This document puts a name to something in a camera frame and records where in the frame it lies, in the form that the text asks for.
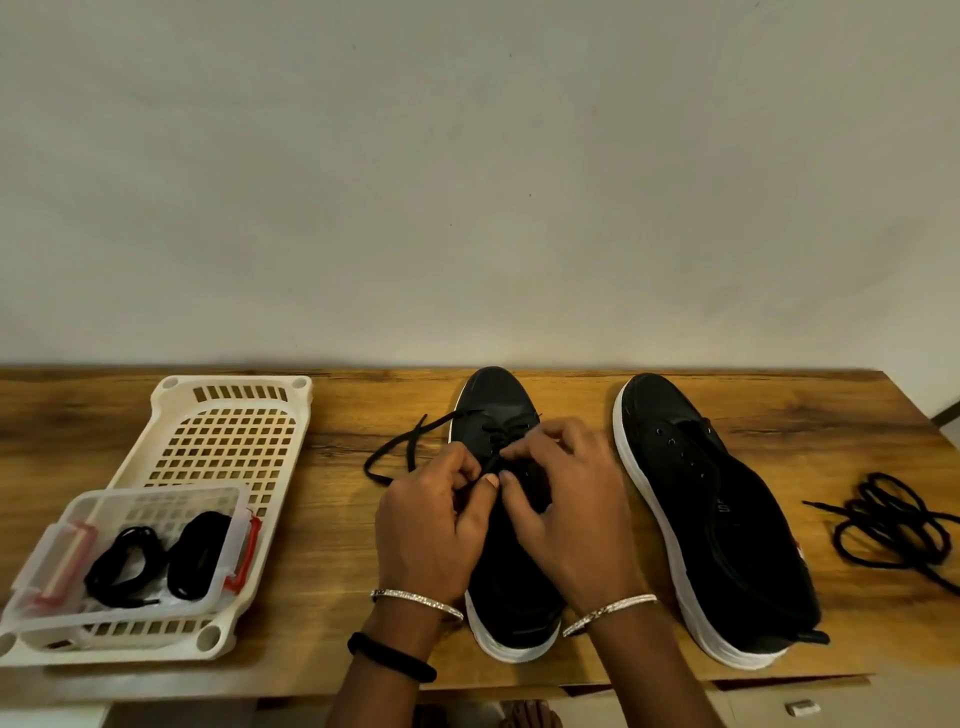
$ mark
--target silver bangle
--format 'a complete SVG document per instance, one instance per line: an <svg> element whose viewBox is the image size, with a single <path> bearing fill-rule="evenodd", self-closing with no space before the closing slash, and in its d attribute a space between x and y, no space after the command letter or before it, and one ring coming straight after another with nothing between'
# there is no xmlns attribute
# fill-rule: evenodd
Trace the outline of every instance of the silver bangle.
<svg viewBox="0 0 960 728"><path fill-rule="evenodd" d="M433 607L434 609L439 609L441 612L446 612L447 614L456 617L458 621L464 620L464 613L459 609L454 609L449 604L444 604L436 599L431 599L429 596L415 595L413 592L402 592L399 589L374 589L372 592L370 592L370 598L373 601L376 601L381 596L392 596L394 599L407 599L408 601L416 601L418 604L422 604L424 607Z"/></svg>
<svg viewBox="0 0 960 728"><path fill-rule="evenodd" d="M643 604L647 601L657 601L657 595L629 596L626 599L615 601L613 604L608 604L606 607L601 607L596 612L590 612L586 617L577 619L577 621L573 622L573 624L564 630L564 637L575 637L576 635L582 635L587 631L587 625L595 619L603 617L604 615L612 614L613 612L619 612L621 609L632 607L635 604Z"/></svg>

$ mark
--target clear plastic container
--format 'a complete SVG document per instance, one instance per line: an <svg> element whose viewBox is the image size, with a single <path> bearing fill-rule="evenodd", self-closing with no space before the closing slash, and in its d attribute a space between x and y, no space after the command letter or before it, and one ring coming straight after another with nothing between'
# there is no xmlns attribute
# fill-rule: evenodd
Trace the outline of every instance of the clear plastic container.
<svg viewBox="0 0 960 728"><path fill-rule="evenodd" d="M243 586L259 530L259 520L247 508L249 491L244 482L225 481L176 488L108 489L77 496L60 520L47 526L13 581L13 596L3 611L4 627L27 631L182 617L223 609ZM185 601L170 594L166 570L138 593L157 599L157 604L117 609L104 606L86 593L84 577L122 530L149 525L163 547L169 549L183 528L203 511L223 513L231 521L209 591L202 599ZM134 551L118 581L135 576L142 565L142 557Z"/></svg>

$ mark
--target white wall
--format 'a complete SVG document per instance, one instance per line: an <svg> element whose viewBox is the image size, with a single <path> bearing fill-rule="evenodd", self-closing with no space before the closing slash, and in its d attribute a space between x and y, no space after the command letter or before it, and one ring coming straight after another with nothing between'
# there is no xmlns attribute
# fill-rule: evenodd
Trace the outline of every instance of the white wall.
<svg viewBox="0 0 960 728"><path fill-rule="evenodd" d="M960 395L951 0L0 0L0 360Z"/></svg>

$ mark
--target bracelet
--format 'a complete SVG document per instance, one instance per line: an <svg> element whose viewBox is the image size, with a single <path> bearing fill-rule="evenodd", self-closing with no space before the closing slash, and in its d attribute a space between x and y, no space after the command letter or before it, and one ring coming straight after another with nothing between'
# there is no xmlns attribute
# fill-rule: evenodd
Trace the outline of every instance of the bracelet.
<svg viewBox="0 0 960 728"><path fill-rule="evenodd" d="M608 604L606 607L601 607L596 612L590 612L586 617L573 622L573 624L564 630L564 637L575 637L576 635L582 635L587 631L587 625L595 619L603 617L604 615L612 614L613 612L619 612L621 609L632 607L635 604L643 604L647 601L657 601L657 595L629 596L626 599L615 601L613 604Z"/></svg>
<svg viewBox="0 0 960 728"><path fill-rule="evenodd" d="M386 644L371 640L363 632L353 633L353 636L347 641L347 649L351 655L361 652L381 667L395 670L418 683L432 683L437 679L437 670L427 663L408 655L406 652L400 652Z"/></svg>
<svg viewBox="0 0 960 728"><path fill-rule="evenodd" d="M372 592L370 592L370 598L374 602L376 602L376 600L381 596L392 596L395 599L416 601L418 604L422 604L424 607L432 607L433 609L439 609L441 612L446 612L447 614L457 618L458 621L464 620L464 613L459 609L454 609L448 604L444 604L436 599L431 599L429 596L415 595L412 592L402 592L399 589L374 589Z"/></svg>

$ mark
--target forearm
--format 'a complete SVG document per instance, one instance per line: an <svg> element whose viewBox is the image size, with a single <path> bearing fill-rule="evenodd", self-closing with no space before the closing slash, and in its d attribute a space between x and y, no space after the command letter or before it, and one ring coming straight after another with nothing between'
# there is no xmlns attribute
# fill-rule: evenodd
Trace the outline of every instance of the forearm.
<svg viewBox="0 0 960 728"><path fill-rule="evenodd" d="M601 617L589 634L631 728L723 728L658 604Z"/></svg>
<svg viewBox="0 0 960 728"><path fill-rule="evenodd" d="M380 599L363 632L376 642L426 662L440 631L440 613L404 599ZM410 728L420 686L357 653L326 720L328 728Z"/></svg>

